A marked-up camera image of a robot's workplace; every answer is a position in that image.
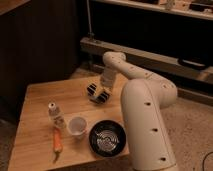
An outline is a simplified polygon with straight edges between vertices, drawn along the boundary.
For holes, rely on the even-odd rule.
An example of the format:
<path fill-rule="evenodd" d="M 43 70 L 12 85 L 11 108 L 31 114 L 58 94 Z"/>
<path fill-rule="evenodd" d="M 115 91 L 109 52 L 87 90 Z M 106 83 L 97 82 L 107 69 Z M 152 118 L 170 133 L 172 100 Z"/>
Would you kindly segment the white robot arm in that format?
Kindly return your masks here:
<path fill-rule="evenodd" d="M 103 62 L 103 87 L 112 88 L 117 73 L 128 79 L 120 102 L 133 170 L 179 171 L 161 115 L 161 108 L 170 106 L 177 98 L 175 84 L 128 63 L 122 52 L 105 52 Z"/>

